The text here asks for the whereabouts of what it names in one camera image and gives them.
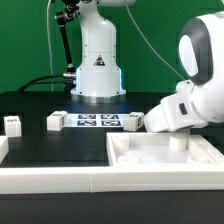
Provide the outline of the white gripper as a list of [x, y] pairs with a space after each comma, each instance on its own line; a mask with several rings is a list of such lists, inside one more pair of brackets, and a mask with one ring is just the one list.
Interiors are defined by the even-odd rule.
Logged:
[[193, 108], [192, 89], [163, 98], [160, 104], [150, 110], [144, 117], [148, 132], [174, 132], [187, 127], [203, 128], [208, 125]]

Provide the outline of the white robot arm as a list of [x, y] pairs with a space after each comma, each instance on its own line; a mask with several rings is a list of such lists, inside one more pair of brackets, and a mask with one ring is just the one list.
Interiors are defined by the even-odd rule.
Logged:
[[[99, 7], [121, 7], [136, 0], [80, 0], [82, 63], [76, 72], [73, 97], [111, 103], [125, 96], [116, 64], [116, 28], [98, 13]], [[144, 117], [149, 132], [202, 128], [224, 122], [224, 11], [191, 19], [183, 28], [178, 56], [188, 79]]]

